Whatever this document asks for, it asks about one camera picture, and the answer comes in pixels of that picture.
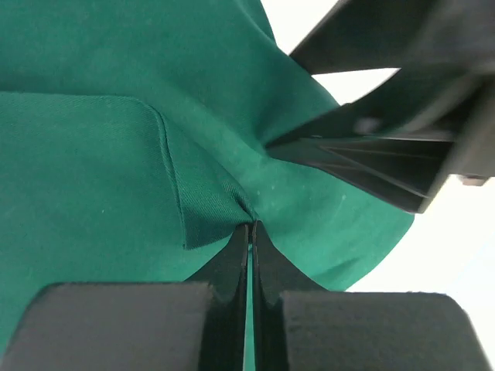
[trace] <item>white wall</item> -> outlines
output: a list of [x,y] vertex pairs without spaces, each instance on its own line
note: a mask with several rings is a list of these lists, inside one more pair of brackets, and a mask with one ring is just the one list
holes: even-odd
[[[336,0],[262,0],[278,46],[290,53]],[[362,97],[394,70],[320,75],[340,104]],[[389,256],[352,291],[442,292],[467,311],[495,365],[495,181],[467,187],[451,177]]]

